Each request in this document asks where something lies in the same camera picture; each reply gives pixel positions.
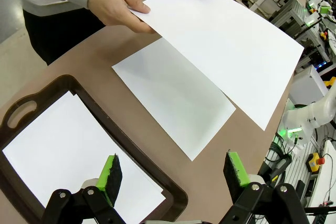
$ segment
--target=brown tray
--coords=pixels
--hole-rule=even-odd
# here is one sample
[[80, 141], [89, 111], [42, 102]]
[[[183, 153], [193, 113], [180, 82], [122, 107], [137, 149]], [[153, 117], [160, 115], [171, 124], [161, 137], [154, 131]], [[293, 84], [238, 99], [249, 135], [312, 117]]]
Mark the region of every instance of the brown tray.
[[[166, 174], [164, 174], [109, 118], [96, 104], [92, 97], [85, 91], [79, 82], [69, 75], [58, 77], [40, 92], [28, 95], [18, 100], [6, 112], [0, 125], [0, 189], [17, 209], [17, 211], [31, 224], [40, 223], [44, 207], [28, 189], [21, 178], [17, 175], [3, 149], [35, 118], [44, 112], [49, 106], [57, 101], [66, 92], [77, 94], [86, 105], [88, 110], [97, 119], [100, 125], [110, 135], [111, 139], [130, 156], [133, 161], [146, 172], [158, 185], [163, 188], [163, 201], [146, 220], [174, 221], [182, 213], [188, 203], [187, 194]], [[23, 104], [35, 101], [37, 107], [34, 111], [25, 114], [16, 127], [8, 126], [11, 115]]]

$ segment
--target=hand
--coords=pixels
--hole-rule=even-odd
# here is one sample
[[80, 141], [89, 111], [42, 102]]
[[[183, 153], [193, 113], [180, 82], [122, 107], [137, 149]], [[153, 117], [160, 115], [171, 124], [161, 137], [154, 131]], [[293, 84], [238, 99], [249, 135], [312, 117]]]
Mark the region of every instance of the hand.
[[153, 29], [133, 15], [126, 4], [138, 12], [150, 12], [142, 0], [88, 0], [89, 9], [105, 25], [125, 25], [136, 33], [152, 33]]

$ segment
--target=gray floor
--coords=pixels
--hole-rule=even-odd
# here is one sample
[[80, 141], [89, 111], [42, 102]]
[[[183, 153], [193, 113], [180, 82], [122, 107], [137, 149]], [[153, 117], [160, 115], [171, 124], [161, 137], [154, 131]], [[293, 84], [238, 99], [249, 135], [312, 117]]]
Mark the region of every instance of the gray floor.
[[[0, 0], [0, 106], [8, 101], [29, 80], [47, 66], [32, 49], [20, 0]], [[266, 0], [261, 16], [278, 9], [273, 0]]]

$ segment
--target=sheet of paper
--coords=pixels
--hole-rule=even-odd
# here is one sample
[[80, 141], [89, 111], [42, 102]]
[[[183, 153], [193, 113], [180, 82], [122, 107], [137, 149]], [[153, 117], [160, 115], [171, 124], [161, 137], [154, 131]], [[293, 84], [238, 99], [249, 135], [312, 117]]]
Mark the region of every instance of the sheet of paper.
[[218, 87], [163, 38], [113, 69], [191, 160], [236, 109]]
[[148, 23], [265, 130], [303, 51], [233, 0], [146, 0]]
[[115, 208], [127, 224], [138, 224], [165, 198], [110, 138], [78, 96], [66, 93], [26, 127], [4, 150], [7, 159], [46, 206], [54, 190], [76, 193], [98, 178], [117, 153], [123, 174]]

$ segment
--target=paper on table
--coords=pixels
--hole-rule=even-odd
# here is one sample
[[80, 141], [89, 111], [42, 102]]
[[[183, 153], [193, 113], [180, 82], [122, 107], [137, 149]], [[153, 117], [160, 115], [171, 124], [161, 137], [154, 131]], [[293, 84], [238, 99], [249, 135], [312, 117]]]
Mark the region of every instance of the paper on table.
[[134, 12], [265, 130], [303, 51], [233, 0], [146, 0]]
[[236, 109], [163, 38], [113, 69], [191, 160]]
[[70, 92], [4, 149], [10, 164], [43, 206], [54, 190], [65, 188], [75, 193], [85, 180], [98, 178], [107, 157], [114, 153], [119, 155], [123, 173], [115, 208], [127, 224], [137, 224], [165, 199], [162, 189], [139, 171]]

